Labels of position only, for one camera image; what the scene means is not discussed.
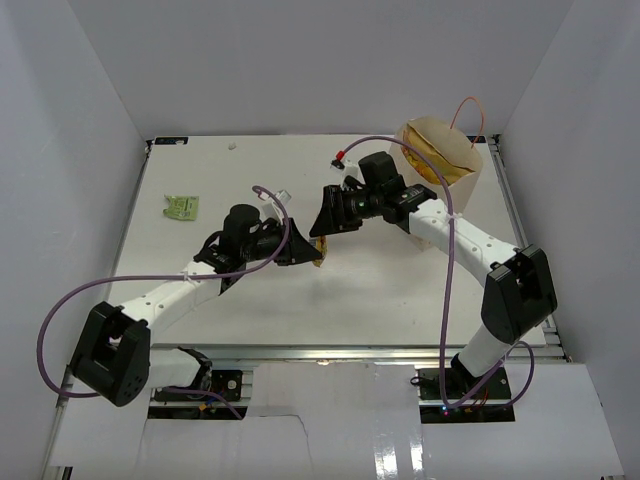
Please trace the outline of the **yellow snack packet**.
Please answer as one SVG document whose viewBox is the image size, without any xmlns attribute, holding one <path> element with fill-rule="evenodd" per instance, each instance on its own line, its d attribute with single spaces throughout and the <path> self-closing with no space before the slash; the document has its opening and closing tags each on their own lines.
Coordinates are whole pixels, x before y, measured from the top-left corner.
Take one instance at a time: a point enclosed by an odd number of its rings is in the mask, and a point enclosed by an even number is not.
<svg viewBox="0 0 640 480">
<path fill-rule="evenodd" d="M 320 257 L 312 261 L 315 267 L 321 267 L 328 253 L 328 240 L 326 236 L 315 237 L 312 239 L 313 246 L 319 252 Z"/>
</svg>

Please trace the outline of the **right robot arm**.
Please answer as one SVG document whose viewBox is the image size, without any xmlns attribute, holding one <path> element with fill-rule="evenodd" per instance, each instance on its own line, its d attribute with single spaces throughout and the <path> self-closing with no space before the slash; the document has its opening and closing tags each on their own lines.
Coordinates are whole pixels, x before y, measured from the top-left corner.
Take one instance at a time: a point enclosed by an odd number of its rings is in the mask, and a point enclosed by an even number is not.
<svg viewBox="0 0 640 480">
<path fill-rule="evenodd" d="M 428 187 L 407 185 L 392 157 L 377 152 L 358 163 L 332 161 L 342 182 L 323 189 L 313 238 L 358 230 L 381 217 L 437 247 L 483 287 L 482 324 L 452 362 L 453 390 L 472 399 L 488 385 L 487 372 L 558 306 L 545 252 L 518 248 L 449 213 Z"/>
</svg>

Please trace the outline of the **brown chips bag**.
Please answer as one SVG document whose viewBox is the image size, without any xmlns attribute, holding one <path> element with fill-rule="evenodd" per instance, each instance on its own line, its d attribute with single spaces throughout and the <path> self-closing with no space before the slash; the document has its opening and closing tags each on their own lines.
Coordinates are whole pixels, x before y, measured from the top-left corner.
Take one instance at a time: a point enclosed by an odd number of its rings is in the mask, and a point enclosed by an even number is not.
<svg viewBox="0 0 640 480">
<path fill-rule="evenodd" d="M 408 122 L 401 138 L 429 160 L 449 186 L 479 168 L 475 146 L 459 130 L 438 119 L 425 117 Z"/>
</svg>

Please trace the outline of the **light green snack packet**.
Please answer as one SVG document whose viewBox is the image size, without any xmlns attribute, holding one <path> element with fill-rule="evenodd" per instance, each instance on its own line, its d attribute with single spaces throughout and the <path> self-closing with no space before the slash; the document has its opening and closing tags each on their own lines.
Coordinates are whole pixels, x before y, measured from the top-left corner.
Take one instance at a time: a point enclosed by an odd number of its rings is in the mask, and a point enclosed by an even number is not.
<svg viewBox="0 0 640 480">
<path fill-rule="evenodd" d="M 167 202 L 163 209 L 166 218 L 177 221 L 195 221 L 199 210 L 198 196 L 174 196 L 165 195 Z"/>
</svg>

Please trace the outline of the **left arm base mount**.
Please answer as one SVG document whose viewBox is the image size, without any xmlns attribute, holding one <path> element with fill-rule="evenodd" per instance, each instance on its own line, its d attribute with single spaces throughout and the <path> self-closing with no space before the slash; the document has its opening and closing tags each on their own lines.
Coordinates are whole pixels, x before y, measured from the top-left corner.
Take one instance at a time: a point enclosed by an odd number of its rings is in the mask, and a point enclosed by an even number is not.
<svg viewBox="0 0 640 480">
<path fill-rule="evenodd" d="M 242 420 L 243 372 L 215 369 L 213 361 L 194 349 L 153 351 L 147 386 L 163 415 L 203 420 Z"/>
</svg>

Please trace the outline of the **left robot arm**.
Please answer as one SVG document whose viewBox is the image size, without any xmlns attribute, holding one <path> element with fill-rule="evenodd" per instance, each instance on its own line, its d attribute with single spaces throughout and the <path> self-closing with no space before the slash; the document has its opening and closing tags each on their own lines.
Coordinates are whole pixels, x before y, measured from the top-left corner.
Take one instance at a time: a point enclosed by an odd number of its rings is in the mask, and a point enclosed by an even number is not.
<svg viewBox="0 0 640 480">
<path fill-rule="evenodd" d="M 177 389 L 191 399 L 212 385 L 212 363 L 184 347 L 152 352 L 169 326 L 230 289 L 252 262 L 279 266 L 321 261 L 293 220 L 262 220 L 257 208 L 231 208 L 220 231 L 211 234 L 174 281 L 121 305 L 106 301 L 89 312 L 71 360 L 75 378 L 117 407 L 144 389 Z"/>
</svg>

